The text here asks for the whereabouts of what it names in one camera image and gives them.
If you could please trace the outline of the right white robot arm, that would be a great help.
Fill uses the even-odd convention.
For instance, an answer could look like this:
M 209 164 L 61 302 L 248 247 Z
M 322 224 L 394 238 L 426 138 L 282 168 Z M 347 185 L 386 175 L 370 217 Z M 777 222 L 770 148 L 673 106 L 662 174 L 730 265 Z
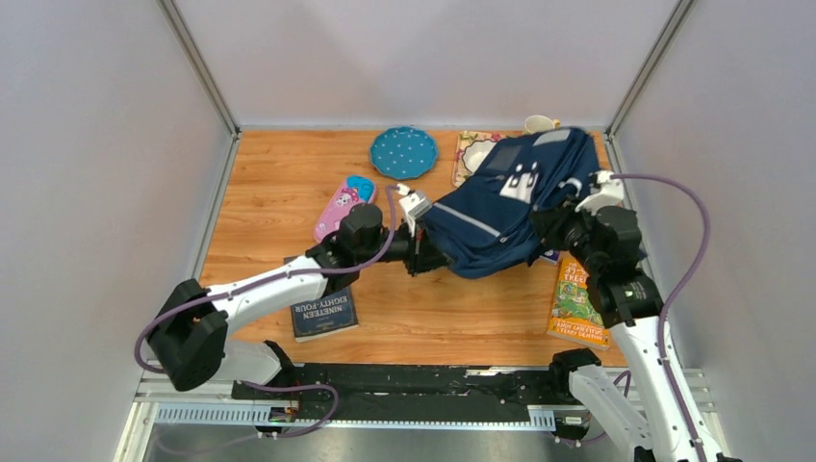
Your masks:
M 583 404 L 626 461 L 727 461 L 670 346 L 662 296 L 638 267 L 642 235 L 635 212 L 615 205 L 580 211 L 567 200 L 531 212 L 530 221 L 544 245 L 569 252 L 587 272 L 589 300 L 624 354 L 642 406 L 613 390 L 587 349 L 554 355 L 552 396 Z

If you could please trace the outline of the pink cartoon pencil case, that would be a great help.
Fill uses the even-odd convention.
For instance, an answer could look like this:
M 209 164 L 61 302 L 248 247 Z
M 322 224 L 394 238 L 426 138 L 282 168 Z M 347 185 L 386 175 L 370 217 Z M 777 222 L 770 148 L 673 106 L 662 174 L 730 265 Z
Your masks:
M 369 178 L 359 175 L 346 177 L 319 215 L 313 232 L 315 241 L 319 243 L 328 234 L 337 231 L 341 219 L 346 217 L 354 206 L 372 203 L 375 195 L 376 187 Z

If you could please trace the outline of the orange Treehouse book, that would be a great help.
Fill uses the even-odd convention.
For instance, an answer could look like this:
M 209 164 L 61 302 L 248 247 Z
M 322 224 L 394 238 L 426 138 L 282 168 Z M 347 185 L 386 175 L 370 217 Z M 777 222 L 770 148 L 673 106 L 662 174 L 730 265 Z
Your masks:
M 574 257 L 562 254 L 547 333 L 586 347 L 608 350 L 610 335 L 589 300 L 588 276 Z

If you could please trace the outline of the dark blue 1984 book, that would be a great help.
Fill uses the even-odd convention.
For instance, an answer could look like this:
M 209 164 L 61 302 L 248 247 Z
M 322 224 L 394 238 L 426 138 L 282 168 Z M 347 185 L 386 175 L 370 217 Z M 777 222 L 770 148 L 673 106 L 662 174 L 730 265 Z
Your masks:
M 298 343 L 354 329 L 359 325 L 353 292 L 345 287 L 320 299 L 290 307 L 293 337 Z

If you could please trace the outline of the navy blue student backpack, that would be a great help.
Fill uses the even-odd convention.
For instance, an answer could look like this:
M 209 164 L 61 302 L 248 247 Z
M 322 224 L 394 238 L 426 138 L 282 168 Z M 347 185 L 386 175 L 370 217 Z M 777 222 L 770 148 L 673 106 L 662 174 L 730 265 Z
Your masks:
M 478 279 L 530 264 L 546 250 L 530 212 L 576 205 L 591 193 L 599 170 L 606 169 L 595 141 L 581 128 L 505 138 L 469 179 L 433 202 L 421 224 L 459 277 Z

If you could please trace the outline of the purple paperback book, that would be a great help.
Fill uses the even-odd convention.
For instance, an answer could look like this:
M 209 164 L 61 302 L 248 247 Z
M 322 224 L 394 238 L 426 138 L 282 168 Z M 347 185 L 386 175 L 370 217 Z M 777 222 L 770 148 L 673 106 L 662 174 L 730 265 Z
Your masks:
M 552 265 L 557 265 L 559 263 L 559 261 L 560 261 L 560 257 L 561 257 L 561 252 L 558 251 L 558 250 L 554 250 L 554 249 L 544 250 L 539 255 L 540 260 L 542 260 L 542 261 L 544 261 L 546 263 L 552 264 Z

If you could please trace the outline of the blue polka dot plate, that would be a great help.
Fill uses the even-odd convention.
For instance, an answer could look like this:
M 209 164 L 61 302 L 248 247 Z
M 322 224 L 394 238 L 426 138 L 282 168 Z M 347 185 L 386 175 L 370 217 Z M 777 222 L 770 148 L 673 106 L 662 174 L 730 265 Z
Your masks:
M 378 134 L 370 145 L 370 162 L 382 175 L 395 180 L 413 180 L 434 167 L 438 147 L 425 131 L 397 126 Z

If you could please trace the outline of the floral rectangular tray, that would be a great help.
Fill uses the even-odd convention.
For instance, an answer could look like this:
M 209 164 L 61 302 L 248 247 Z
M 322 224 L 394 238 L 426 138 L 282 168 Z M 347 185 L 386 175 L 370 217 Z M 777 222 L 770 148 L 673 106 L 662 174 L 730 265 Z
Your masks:
M 458 136 L 451 182 L 460 187 L 480 167 L 495 145 L 506 135 L 497 132 L 462 131 Z

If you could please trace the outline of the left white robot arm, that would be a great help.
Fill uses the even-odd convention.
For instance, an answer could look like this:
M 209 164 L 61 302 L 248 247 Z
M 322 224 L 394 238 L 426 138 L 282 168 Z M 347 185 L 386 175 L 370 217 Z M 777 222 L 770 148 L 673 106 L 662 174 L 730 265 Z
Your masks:
M 217 288 L 194 278 L 178 283 L 154 320 L 140 333 L 163 373 L 178 392 L 193 390 L 222 370 L 227 340 L 241 327 L 294 304 L 311 302 L 351 286 L 363 269 L 376 263 L 402 262 L 410 274 L 446 265 L 446 257 L 422 235 L 417 221 L 432 208 L 416 196 L 401 199 L 405 218 L 383 227 L 373 204 L 353 207 L 340 228 L 284 266 Z

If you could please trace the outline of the white scalloped bowl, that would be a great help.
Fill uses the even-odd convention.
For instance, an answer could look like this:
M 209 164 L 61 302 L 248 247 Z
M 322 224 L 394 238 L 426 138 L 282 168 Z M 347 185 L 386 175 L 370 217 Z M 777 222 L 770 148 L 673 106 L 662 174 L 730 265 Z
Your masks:
M 462 164 L 468 173 L 475 173 L 497 143 L 492 140 L 474 141 L 464 149 Z

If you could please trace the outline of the yellow ceramic mug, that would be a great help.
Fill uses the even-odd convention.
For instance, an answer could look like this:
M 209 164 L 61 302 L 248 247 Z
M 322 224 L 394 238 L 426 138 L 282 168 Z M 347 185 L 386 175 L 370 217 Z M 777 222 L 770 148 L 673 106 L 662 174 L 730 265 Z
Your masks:
M 557 129 L 561 126 L 558 119 L 553 119 L 545 115 L 530 115 L 523 122 L 523 133 L 532 135 Z

